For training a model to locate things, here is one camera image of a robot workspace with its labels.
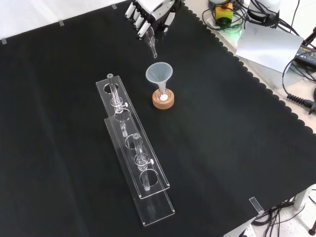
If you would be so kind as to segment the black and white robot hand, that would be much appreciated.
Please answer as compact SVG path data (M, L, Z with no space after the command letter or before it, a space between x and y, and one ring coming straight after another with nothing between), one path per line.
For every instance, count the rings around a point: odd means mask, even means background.
M160 40L181 6L181 0L132 0L124 16L134 25L138 39L144 39L145 33L152 29L155 38Z

